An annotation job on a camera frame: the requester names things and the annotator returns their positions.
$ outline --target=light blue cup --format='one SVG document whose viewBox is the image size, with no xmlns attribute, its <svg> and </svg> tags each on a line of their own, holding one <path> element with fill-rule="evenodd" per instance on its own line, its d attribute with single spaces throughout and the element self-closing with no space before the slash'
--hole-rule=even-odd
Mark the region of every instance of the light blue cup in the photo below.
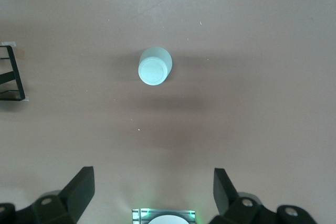
<svg viewBox="0 0 336 224">
<path fill-rule="evenodd" d="M 167 78 L 172 66 L 173 60 L 167 50 L 162 47 L 150 47 L 140 57 L 140 79 L 148 85 L 159 85 Z"/>
</svg>

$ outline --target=black bracket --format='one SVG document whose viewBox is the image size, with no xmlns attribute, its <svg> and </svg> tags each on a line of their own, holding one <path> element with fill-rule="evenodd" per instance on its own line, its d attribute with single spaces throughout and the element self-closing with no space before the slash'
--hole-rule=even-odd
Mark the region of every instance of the black bracket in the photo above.
<svg viewBox="0 0 336 224">
<path fill-rule="evenodd" d="M 17 90 L 4 90 L 4 91 L 0 90 L 0 101 L 22 101 L 26 98 L 26 96 L 23 90 L 23 86 L 22 86 L 19 70 L 17 68 L 13 49 L 11 46 L 0 46 L 0 47 L 7 48 L 7 52 L 8 52 L 8 58 L 0 58 L 0 60 L 10 60 L 11 62 L 10 64 L 12 65 L 11 72 L 0 74 L 0 85 L 6 82 L 15 80 L 17 88 L 18 88 Z M 4 96 L 4 94 L 8 94 L 12 92 L 18 93 L 18 98 L 13 98 L 11 96 Z"/>
<path fill-rule="evenodd" d="M 280 206 L 272 212 L 249 197 L 240 197 L 224 169 L 215 169 L 214 198 L 219 212 L 209 224 L 317 224 L 302 208 Z"/>
<path fill-rule="evenodd" d="M 0 204 L 0 224 L 76 224 L 95 194 L 94 184 L 93 167 L 83 167 L 57 195 L 43 196 L 20 211 Z"/>
</svg>

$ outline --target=screw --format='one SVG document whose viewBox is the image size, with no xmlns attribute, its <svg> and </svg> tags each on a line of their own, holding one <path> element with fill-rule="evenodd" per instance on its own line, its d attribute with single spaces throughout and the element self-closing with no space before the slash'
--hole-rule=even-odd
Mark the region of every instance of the screw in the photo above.
<svg viewBox="0 0 336 224">
<path fill-rule="evenodd" d="M 42 205 L 47 205 L 47 204 L 49 204 L 50 202 L 51 202 L 51 199 L 50 199 L 50 198 L 46 198 L 46 199 L 44 199 L 44 200 L 41 201 L 41 204 L 42 204 Z"/>
<path fill-rule="evenodd" d="M 243 199 L 243 200 L 242 200 L 242 203 L 243 203 L 243 205 L 244 205 L 245 207 L 252 207 L 252 206 L 253 206 L 252 201 L 249 200 L 249 199 Z"/>
<path fill-rule="evenodd" d="M 291 207 L 287 207 L 285 209 L 285 212 L 288 214 L 288 215 L 291 215 L 291 216 L 298 216 L 298 212 L 296 212 L 295 209 L 291 208 Z"/>
</svg>

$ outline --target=scratch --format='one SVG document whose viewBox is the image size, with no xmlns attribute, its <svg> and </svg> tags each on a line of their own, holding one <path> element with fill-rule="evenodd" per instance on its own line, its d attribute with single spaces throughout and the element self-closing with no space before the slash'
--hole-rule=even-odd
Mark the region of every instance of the scratch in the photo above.
<svg viewBox="0 0 336 224">
<path fill-rule="evenodd" d="M 156 3 L 155 5 L 151 6 L 150 8 L 148 8 L 148 9 L 146 9 L 146 10 L 143 10 L 142 12 L 140 12 L 140 13 L 134 15 L 133 17 L 131 17 L 131 19 L 134 19 L 134 18 L 136 18 L 136 17 L 138 17 L 138 16 L 144 14 L 145 12 L 148 12 L 149 10 L 151 10 L 151 9 L 153 9 L 153 8 L 155 8 L 155 7 L 157 7 L 157 6 L 160 5 L 163 1 L 165 1 L 165 0 L 161 0 L 160 2 L 158 2 L 158 3 Z"/>
</svg>

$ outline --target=black rack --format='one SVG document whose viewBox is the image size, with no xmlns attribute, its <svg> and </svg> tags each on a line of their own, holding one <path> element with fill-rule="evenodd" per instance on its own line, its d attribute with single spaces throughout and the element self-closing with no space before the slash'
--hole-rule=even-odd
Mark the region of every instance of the black rack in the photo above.
<svg viewBox="0 0 336 224">
<path fill-rule="evenodd" d="M 0 46 L 7 48 L 8 57 L 0 58 L 0 60 L 10 60 L 10 64 L 12 65 L 12 71 L 0 74 L 0 85 L 13 81 L 16 81 L 17 90 L 0 90 L 0 101 L 22 101 L 26 98 L 25 92 L 22 86 L 19 70 L 17 68 L 15 56 L 13 53 L 13 49 L 11 46 Z M 17 96 L 12 97 L 8 95 L 8 93 L 16 92 Z"/>
</svg>

